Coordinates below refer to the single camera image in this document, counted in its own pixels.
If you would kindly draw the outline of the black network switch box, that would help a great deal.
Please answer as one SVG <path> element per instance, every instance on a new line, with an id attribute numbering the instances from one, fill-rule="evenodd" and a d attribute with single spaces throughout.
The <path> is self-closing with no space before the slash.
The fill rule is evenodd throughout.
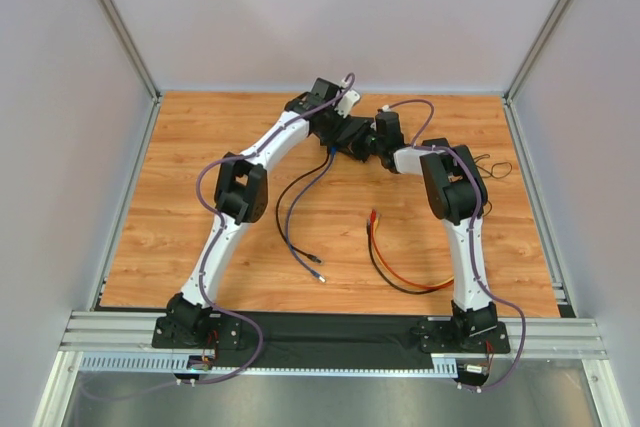
<path id="1" fill-rule="evenodd" d="M 359 137 L 366 135 L 373 123 L 372 117 L 348 116 L 341 124 L 336 142 L 341 146 L 351 145 Z"/>

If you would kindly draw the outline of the black power adapter with cord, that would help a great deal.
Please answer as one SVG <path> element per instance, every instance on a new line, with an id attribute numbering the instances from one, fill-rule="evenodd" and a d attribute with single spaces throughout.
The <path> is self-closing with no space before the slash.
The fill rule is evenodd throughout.
<path id="1" fill-rule="evenodd" d="M 513 163 L 508 160 L 493 161 L 489 152 L 473 155 L 474 164 L 483 180 L 502 180 L 513 172 Z"/>

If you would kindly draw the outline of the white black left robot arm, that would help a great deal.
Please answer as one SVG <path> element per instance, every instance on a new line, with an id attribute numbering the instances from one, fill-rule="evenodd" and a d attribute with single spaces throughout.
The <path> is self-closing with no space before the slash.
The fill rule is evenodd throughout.
<path id="1" fill-rule="evenodd" d="M 239 154 L 227 153 L 199 173 L 195 189 L 201 205 L 213 213 L 211 231 L 199 260 L 181 291 L 156 321 L 156 348 L 203 347 L 213 335 L 211 315 L 235 314 L 215 304 L 224 272 L 244 234 L 263 215 L 268 204 L 268 174 L 312 132 L 322 117 L 329 124 L 342 121 L 359 101 L 353 90 L 356 76 L 334 84 L 317 79 L 312 90 L 287 104 L 276 123 Z"/>

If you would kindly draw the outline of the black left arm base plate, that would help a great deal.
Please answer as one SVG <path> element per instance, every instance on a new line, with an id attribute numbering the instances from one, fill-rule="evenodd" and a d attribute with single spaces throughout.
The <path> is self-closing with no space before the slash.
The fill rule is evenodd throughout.
<path id="1" fill-rule="evenodd" d="M 166 315 L 157 319 L 151 345 L 156 349 L 237 350 L 242 327 L 241 321 L 227 315 Z"/>

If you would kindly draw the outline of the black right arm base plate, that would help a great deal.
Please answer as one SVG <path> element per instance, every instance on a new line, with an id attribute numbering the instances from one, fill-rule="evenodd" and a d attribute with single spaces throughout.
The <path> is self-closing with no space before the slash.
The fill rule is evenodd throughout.
<path id="1" fill-rule="evenodd" d="M 410 329 L 410 333 L 418 338 L 419 348 L 424 353 L 511 352 L 504 322 L 499 322 L 494 329 L 466 336 L 450 317 L 425 317 Z"/>

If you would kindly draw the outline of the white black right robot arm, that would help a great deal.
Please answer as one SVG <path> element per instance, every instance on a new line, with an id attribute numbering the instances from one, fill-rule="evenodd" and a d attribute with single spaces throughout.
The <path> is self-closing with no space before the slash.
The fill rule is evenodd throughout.
<path id="1" fill-rule="evenodd" d="M 380 112 L 373 118 L 351 117 L 337 135 L 338 150 L 356 160 L 380 159 L 396 174 L 423 178 L 433 215 L 442 221 L 454 273 L 452 323 L 461 337 L 497 327 L 494 302 L 487 287 L 482 250 L 482 217 L 488 193 L 469 148 L 444 138 L 418 145 L 405 142 L 399 115 Z"/>

